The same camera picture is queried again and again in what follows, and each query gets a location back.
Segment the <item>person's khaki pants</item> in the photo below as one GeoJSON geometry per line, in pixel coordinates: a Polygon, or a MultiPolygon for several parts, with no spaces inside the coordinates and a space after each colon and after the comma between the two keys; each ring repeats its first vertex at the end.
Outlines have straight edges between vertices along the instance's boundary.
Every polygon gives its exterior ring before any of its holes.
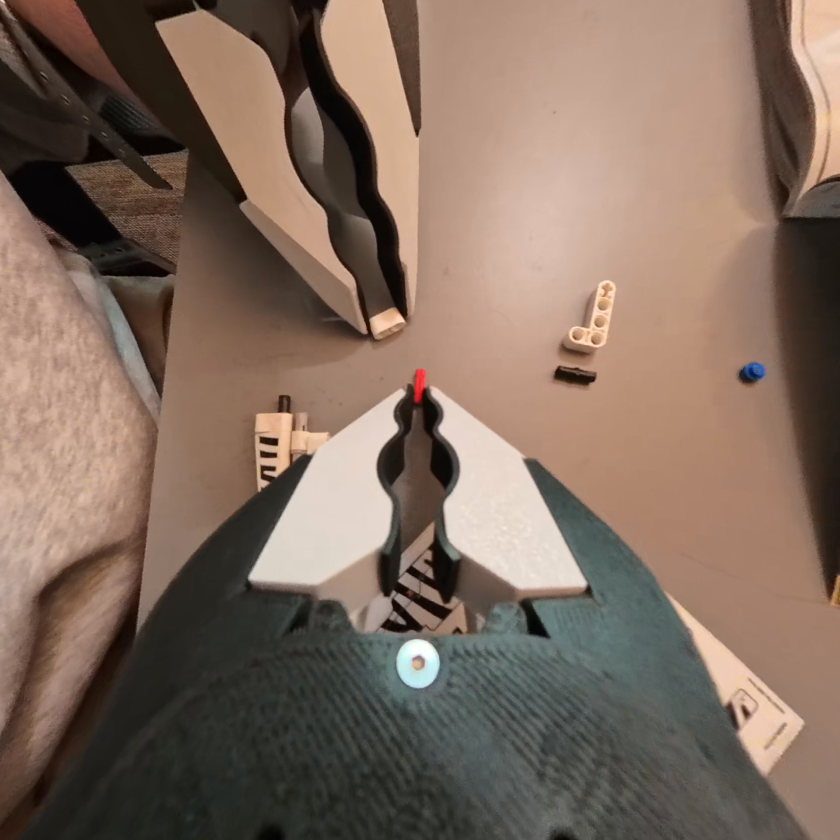
{"type": "Polygon", "coordinates": [[[94,318],[110,337],[143,404],[159,423],[172,318],[173,278],[103,276],[81,254],[58,248],[56,255],[94,318]]]}

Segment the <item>grey mesh office chair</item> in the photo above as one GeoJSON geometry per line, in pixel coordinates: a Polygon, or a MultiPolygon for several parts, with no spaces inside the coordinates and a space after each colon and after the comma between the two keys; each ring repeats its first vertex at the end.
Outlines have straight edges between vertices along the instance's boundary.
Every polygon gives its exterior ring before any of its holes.
{"type": "Polygon", "coordinates": [[[128,100],[101,109],[119,134],[171,184],[141,180],[99,142],[79,164],[33,162],[9,177],[46,235],[115,277],[174,275],[179,256],[187,150],[128,100]]]}

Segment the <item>open lego instruction booklet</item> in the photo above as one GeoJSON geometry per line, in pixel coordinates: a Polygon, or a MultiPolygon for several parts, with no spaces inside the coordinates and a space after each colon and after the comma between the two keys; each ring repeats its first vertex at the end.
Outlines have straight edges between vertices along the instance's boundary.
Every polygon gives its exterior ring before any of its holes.
{"type": "Polygon", "coordinates": [[[750,1],[763,137],[782,215],[839,218],[839,2],[750,1]]]}

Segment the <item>white striped lego assembly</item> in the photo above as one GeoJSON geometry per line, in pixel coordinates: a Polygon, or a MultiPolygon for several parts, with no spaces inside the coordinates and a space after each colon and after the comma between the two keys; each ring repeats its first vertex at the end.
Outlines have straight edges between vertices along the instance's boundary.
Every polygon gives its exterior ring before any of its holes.
{"type": "Polygon", "coordinates": [[[311,456],[330,440],[330,433],[314,432],[309,415],[292,410],[292,398],[281,394],[273,413],[255,415],[255,476],[262,491],[302,456],[311,456]]]}

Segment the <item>person's left hand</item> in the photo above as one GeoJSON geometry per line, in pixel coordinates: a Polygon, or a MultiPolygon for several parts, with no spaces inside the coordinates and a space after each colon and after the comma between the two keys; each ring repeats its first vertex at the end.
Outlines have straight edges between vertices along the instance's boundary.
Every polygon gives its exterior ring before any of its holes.
{"type": "Polygon", "coordinates": [[[70,63],[131,100],[175,142],[194,102],[154,31],[146,2],[11,2],[15,14],[70,63]]]}

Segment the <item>white angled lego beam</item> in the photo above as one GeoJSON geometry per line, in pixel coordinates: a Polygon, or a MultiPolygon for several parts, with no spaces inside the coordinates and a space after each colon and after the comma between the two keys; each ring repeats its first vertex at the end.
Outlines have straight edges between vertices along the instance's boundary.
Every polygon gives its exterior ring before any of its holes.
{"type": "Polygon", "coordinates": [[[605,347],[616,297],[616,284],[600,282],[587,302],[582,325],[573,326],[563,336],[561,347],[578,354],[593,354],[605,347]]]}

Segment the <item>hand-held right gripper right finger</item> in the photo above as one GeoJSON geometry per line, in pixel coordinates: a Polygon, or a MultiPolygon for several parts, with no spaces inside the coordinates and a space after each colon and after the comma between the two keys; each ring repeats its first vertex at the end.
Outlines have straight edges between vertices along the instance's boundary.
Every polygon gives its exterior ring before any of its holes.
{"type": "Polygon", "coordinates": [[[584,593],[587,581],[524,455],[436,387],[423,393],[423,422],[443,490],[432,568],[444,601],[486,616],[500,602],[584,593]]]}

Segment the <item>person's grey sweater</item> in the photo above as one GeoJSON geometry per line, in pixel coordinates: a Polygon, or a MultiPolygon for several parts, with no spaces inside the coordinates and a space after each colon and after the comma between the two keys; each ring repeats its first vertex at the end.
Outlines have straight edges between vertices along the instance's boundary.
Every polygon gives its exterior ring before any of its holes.
{"type": "Polygon", "coordinates": [[[157,424],[108,285],[2,177],[1,817],[27,809],[136,603],[157,424]]]}

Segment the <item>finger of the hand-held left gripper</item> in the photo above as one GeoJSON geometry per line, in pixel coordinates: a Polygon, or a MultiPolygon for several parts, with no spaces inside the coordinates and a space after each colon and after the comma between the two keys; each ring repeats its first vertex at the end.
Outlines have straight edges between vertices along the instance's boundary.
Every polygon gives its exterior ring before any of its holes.
{"type": "Polygon", "coordinates": [[[365,322],[405,322],[417,289],[421,92],[415,2],[299,2],[321,123],[310,184],[365,322]]]}
{"type": "Polygon", "coordinates": [[[368,333],[327,214],[292,163],[286,100],[268,54],[202,9],[155,27],[245,192],[243,215],[335,314],[368,333]]]}

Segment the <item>lego sticker sheet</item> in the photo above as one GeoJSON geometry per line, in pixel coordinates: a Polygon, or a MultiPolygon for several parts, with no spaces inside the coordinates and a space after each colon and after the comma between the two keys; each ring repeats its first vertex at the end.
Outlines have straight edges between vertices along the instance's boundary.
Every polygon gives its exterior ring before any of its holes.
{"type": "MultiPolygon", "coordinates": [[[[459,635],[481,629],[485,617],[454,597],[445,602],[432,568],[433,526],[402,552],[391,595],[378,595],[350,615],[366,633],[459,635]]],[[[714,637],[683,605],[669,601],[686,626],[731,724],[751,761],[769,775],[804,727],[803,719],[714,637]]]]}

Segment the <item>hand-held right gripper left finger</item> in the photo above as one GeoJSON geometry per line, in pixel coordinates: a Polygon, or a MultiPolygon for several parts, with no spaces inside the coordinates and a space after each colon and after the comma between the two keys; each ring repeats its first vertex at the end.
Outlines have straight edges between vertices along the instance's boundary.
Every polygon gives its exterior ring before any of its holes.
{"type": "Polygon", "coordinates": [[[390,595],[400,573],[402,506],[414,389],[379,402],[310,456],[248,582],[337,601],[356,613],[390,595]]]}

